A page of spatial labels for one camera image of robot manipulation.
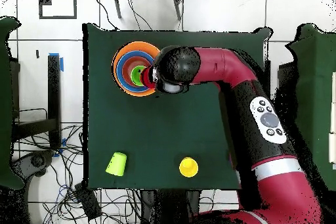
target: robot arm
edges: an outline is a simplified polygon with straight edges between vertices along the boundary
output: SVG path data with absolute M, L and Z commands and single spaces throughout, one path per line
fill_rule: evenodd
M 241 188 L 253 174 L 260 207 L 224 213 L 246 224 L 320 224 L 320 205 L 274 107 L 251 67 L 234 51 L 166 47 L 142 73 L 147 87 L 181 93 L 190 85 L 215 82 L 231 156 Z

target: green panel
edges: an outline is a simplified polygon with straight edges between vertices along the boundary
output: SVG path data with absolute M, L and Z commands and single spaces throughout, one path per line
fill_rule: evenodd
M 301 28 L 298 41 L 289 46 L 296 54 L 297 126 L 305 139 L 322 179 L 336 190 L 336 171 L 329 163 L 332 73 L 336 72 L 336 34 L 323 33 L 312 24 Z
M 248 52 L 263 68 L 264 41 L 270 30 L 255 34 L 210 32 L 108 32 L 88 24 L 89 33 L 89 187 L 138 189 L 238 189 L 228 161 L 218 89 L 212 83 L 177 95 L 132 97 L 111 75 L 112 58 L 131 41 L 168 45 L 223 47 Z M 114 152 L 127 155 L 123 177 L 105 172 Z M 179 172 L 193 157 L 192 178 Z
M 11 189 L 21 189 L 21 178 L 14 175 L 9 167 L 12 151 L 12 79 L 9 64 L 7 39 L 19 23 L 10 17 L 0 18 L 0 185 Z

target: green cup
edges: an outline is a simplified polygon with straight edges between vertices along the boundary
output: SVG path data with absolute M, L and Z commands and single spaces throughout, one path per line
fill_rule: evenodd
M 125 171 L 125 164 L 126 164 L 126 154 L 123 154 L 121 152 L 115 152 L 105 172 L 121 177 L 123 176 L 123 172 Z

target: black device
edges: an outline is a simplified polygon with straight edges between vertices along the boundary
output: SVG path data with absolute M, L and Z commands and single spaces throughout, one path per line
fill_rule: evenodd
M 89 220 L 98 218 L 102 215 L 102 209 L 99 206 L 93 190 L 82 187 L 81 183 L 75 185 L 75 197 L 82 203 L 85 215 Z

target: white floor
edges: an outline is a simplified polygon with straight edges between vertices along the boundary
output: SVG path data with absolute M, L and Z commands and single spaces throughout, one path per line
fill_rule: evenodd
M 120 0 L 122 19 L 117 17 L 114 0 L 100 0 L 106 7 L 110 21 L 121 30 L 137 30 L 132 10 L 127 0 Z M 52 0 L 52 5 L 43 7 L 43 14 L 73 15 L 73 0 Z M 134 10 L 143 16 L 154 30 L 178 30 L 173 0 L 133 0 Z M 21 63 L 20 72 L 20 109 L 47 109 L 47 55 L 59 53 L 64 59 L 62 82 L 62 128 L 83 123 L 83 82 L 82 82 L 82 23 L 95 23 L 111 30 L 104 9 L 96 0 L 77 0 L 77 19 L 39 19 L 38 0 L 0 0 L 0 16 L 13 16 L 21 22 L 21 27 L 13 31 L 9 38 L 9 47 L 13 57 Z M 138 18 L 142 30 L 148 26 Z M 285 45 L 294 40 L 296 29 L 300 24 L 315 23 L 320 29 L 330 32 L 336 28 L 335 0 L 184 0 L 184 30 L 217 32 L 252 32 L 256 28 L 268 26 L 273 29 L 273 36 L 268 46 L 268 58 L 271 61 L 272 94 L 277 87 L 277 70 L 280 64 L 293 60 Z M 23 112 L 22 121 L 43 119 L 43 111 Z M 67 137 L 69 129 L 63 131 Z M 80 145 L 77 135 L 71 144 Z M 15 152 L 13 158 L 25 154 L 23 150 L 31 150 L 32 146 L 20 143 L 15 145 L 20 152 Z M 76 156 L 75 161 L 83 162 L 82 156 Z M 54 158 L 52 165 L 58 172 L 58 180 L 65 183 L 64 164 L 60 158 Z M 83 168 L 72 165 L 74 183 L 81 181 Z M 32 224 L 42 224 L 47 212 L 43 203 L 49 208 L 54 206 L 59 193 L 55 172 L 49 168 L 42 178 L 34 177 L 29 193 L 29 206 Z M 125 195 L 125 191 L 98 191 L 98 199 L 107 214 L 125 214 L 131 211 L 125 199 L 120 198 L 114 204 L 113 200 Z M 202 196 L 214 199 L 214 209 L 237 209 L 238 199 L 235 191 L 204 191 Z M 210 200 L 204 198 L 200 210 L 211 208 Z M 98 224 L 106 216 L 97 220 Z M 87 219 L 79 219 L 78 224 L 88 224 Z M 75 224 L 73 221 L 62 221 L 61 224 Z M 104 224 L 116 224 L 107 218 Z

